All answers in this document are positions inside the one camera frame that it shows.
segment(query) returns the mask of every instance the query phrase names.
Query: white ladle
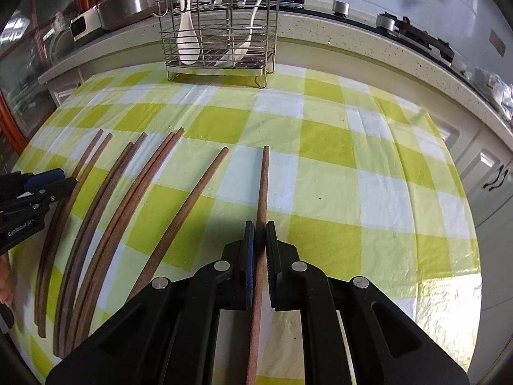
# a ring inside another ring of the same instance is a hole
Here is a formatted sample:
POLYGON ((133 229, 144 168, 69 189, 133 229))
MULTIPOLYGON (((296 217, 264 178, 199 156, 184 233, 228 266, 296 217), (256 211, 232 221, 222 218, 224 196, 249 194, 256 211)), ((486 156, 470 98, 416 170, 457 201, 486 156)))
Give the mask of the white ladle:
POLYGON ((178 29, 178 55, 185 65, 194 64, 199 58, 199 43, 191 18, 191 0, 180 0, 180 28, 178 29))
POLYGON ((251 35, 253 33, 253 23, 255 22, 255 16, 257 15, 258 6, 262 3, 262 0, 257 0, 255 4, 255 8, 253 9, 253 13, 251 13, 251 20, 249 22, 249 36, 247 39, 242 42, 240 45, 238 45, 233 50, 233 55, 231 51, 225 53, 222 58, 215 64, 215 66, 230 66, 233 65, 233 62, 235 64, 244 58, 246 54, 248 53, 248 49, 251 45, 251 35))

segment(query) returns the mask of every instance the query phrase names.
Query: table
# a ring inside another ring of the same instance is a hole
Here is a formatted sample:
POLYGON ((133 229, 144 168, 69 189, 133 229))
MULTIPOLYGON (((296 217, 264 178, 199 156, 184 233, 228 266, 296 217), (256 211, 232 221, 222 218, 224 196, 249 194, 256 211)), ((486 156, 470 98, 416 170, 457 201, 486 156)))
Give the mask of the table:
MULTIPOLYGON (((330 277, 368 277, 468 369, 481 306, 478 244, 458 173, 426 111, 378 88, 288 65, 277 65, 268 88, 260 90, 244 77, 180 75, 168 82, 162 64, 145 64, 91 77, 17 162, 24 172, 61 167, 68 175, 99 128, 114 135, 68 219, 50 282, 46 339, 38 337, 33 322, 45 233, 11 251, 13 337, 40 379, 59 361, 52 335, 60 281, 99 185, 126 143, 147 132, 102 216, 86 264, 132 180, 179 127, 184 137, 153 179, 116 251, 91 331, 125 302, 162 233, 223 146, 230 153, 156 276, 189 277, 218 259, 226 243, 242 238, 245 221, 256 219, 267 144, 267 217, 275 221, 278 238, 330 277)), ((298 312, 274 312, 268 295, 262 311, 258 384, 304 383, 298 312)), ((227 360, 216 359, 215 382, 229 369, 227 360)))

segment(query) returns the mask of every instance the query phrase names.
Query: brown chopstick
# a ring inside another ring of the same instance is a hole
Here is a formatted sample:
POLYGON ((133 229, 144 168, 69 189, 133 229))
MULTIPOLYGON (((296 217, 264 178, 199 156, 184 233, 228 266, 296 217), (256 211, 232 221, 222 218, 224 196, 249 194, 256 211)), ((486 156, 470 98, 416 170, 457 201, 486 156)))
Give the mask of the brown chopstick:
POLYGON ((75 185, 75 188, 71 192, 71 195, 69 196, 68 200, 66 201, 66 205, 63 208, 62 214, 58 220, 57 227, 55 228, 55 234, 52 240, 52 243, 50 244, 50 247, 48 248, 48 256, 45 262, 45 265, 43 267, 43 274, 41 277, 41 284, 39 286, 39 303, 38 303, 38 319, 40 321, 38 325, 38 334, 40 337, 46 337, 46 306, 47 306, 47 300, 48 300, 48 288, 50 286, 50 278, 52 276, 52 268, 53 268, 53 262, 55 260, 55 255, 57 254, 57 249, 59 246, 59 243, 61 241, 61 236, 64 231, 64 228, 66 226, 66 221, 69 217, 69 214, 71 212, 71 208, 73 207, 75 200, 77 196, 80 193, 80 189, 84 185, 84 182, 86 181, 87 177, 89 176, 89 173, 91 172, 92 168, 96 164, 98 158, 104 151, 104 149, 107 147, 107 144, 112 139, 112 134, 109 133, 105 137, 105 139, 102 141, 102 143, 99 145, 96 152, 93 154, 91 160, 86 165, 85 169, 80 174, 80 177, 75 185))
POLYGON ((94 200, 85 215, 80 230, 76 235, 75 242, 71 248, 70 256, 63 274, 61 288, 55 311, 55 325, 53 329, 53 353, 57 357, 64 356, 66 333, 68 331, 73 302, 79 284, 80 273, 84 264, 89 245, 94 235, 103 211, 105 210, 114 189, 117 186, 122 174, 146 138, 142 133, 137 141, 129 142, 119 158, 116 160, 105 180, 102 182, 94 200))
MULTIPOLYGON (((78 174, 80 173, 80 170, 84 166, 84 163, 86 162, 87 158, 91 154, 91 151, 93 150, 94 146, 98 143, 99 138, 102 136, 103 130, 99 129, 99 131, 96 133, 96 135, 93 137, 93 140, 89 143, 86 150, 80 157, 78 163, 75 166, 75 169, 73 170, 73 173, 71 176, 73 178, 76 178, 78 174)), ((45 266, 45 262, 48 257, 48 250, 50 248, 50 245, 53 241, 53 237, 55 235, 55 229, 57 227, 57 223, 59 221, 59 218, 62 214, 62 211, 64 209, 64 206, 66 205, 68 199, 63 199, 59 201, 57 204, 57 207, 55 208, 55 212, 53 213, 52 220, 50 221, 50 225, 48 226, 48 231, 46 233, 45 237, 45 243, 43 245, 43 249, 41 251, 41 257, 39 259, 39 268, 38 268, 38 279, 35 284, 35 300, 34 300, 34 323, 39 326, 42 323, 42 320, 39 320, 39 314, 38 314, 38 308, 39 308, 39 297, 40 297, 40 286, 41 286, 41 280, 43 276, 43 268, 45 266)))
POLYGON ((217 171, 217 168, 219 168, 219 165, 221 164, 221 162, 227 154, 228 148, 225 146, 224 148, 222 148, 221 152, 219 152, 219 154, 214 159, 212 164, 208 167, 205 174, 201 177, 201 179, 196 184, 192 192, 189 194, 185 202, 182 204, 180 210, 178 211, 178 213, 176 213, 176 216, 174 216, 173 221, 161 237, 155 250, 146 262, 146 265, 144 265, 144 268, 141 271, 139 277, 137 278, 127 300, 133 298, 135 294, 137 294, 151 281, 151 277, 155 274, 158 265, 162 261, 164 255, 167 252, 167 249, 169 249, 171 243, 176 237, 176 234, 180 230, 181 225, 184 223, 185 219, 194 207, 194 204, 196 204, 196 201, 198 200, 199 196, 201 195, 207 184, 210 182, 213 175, 217 171))
POLYGON ((262 170, 260 173, 260 191, 258 193, 258 209, 256 214, 255 232, 255 291, 251 309, 251 332, 249 337, 248 370, 246 385, 256 385, 258 341, 260 339, 260 318, 262 315, 262 292, 266 280, 267 262, 265 257, 265 224, 267 221, 267 187, 269 180, 269 147, 264 146, 262 154, 262 170))
POLYGON ((140 199, 148 188, 162 163, 169 155, 175 144, 183 134, 184 129, 179 129, 176 134, 169 134, 161 143, 158 149, 148 160, 138 177, 130 186, 128 192, 122 199, 114 216, 110 220, 98 247, 93 255, 87 269, 84 281, 80 286, 79 295, 76 299, 73 314, 71 316, 70 328, 66 339, 65 354, 69 354, 74 348, 82 343, 89 335, 96 302, 103 286, 105 276, 110 263, 117 249, 117 244, 126 226, 137 208, 140 199))

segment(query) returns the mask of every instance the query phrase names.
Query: yellow and white tablecloth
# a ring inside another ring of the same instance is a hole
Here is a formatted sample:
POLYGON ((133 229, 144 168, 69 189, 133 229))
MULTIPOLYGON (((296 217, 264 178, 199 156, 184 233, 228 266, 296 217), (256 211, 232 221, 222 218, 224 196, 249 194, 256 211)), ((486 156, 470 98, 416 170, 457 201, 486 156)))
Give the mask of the yellow and white tablecloth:
MULTIPOLYGON (((125 302, 148 256, 223 146, 230 153, 158 268, 179 280, 218 259, 256 219, 262 147, 269 145, 268 219, 302 260, 330 277, 364 275, 463 368, 474 351, 481 306, 472 217, 452 159, 417 105, 347 78, 277 65, 268 88, 252 78, 179 76, 162 64, 91 77, 43 125, 17 169, 67 175, 99 128, 114 135, 68 219, 50 283, 46 339, 33 322, 45 233, 12 249, 13 337, 40 379, 52 354, 57 294, 71 245, 96 191, 128 141, 148 138, 126 170, 94 236, 88 260, 146 160, 171 131, 186 132, 152 181, 107 274, 93 329, 125 302)), ((301 384, 296 312, 263 309, 258 384, 301 384)), ((216 371, 229 358, 218 358, 216 371)))

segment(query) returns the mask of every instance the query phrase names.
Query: metal wire basket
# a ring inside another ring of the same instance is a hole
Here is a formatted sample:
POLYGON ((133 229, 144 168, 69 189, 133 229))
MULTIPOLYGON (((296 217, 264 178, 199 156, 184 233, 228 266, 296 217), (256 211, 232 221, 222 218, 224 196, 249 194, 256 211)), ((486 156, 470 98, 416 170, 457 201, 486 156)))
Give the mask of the metal wire basket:
POLYGON ((274 72, 280 0, 156 2, 170 81, 180 73, 245 75, 255 76, 260 88, 267 86, 266 75, 274 72))

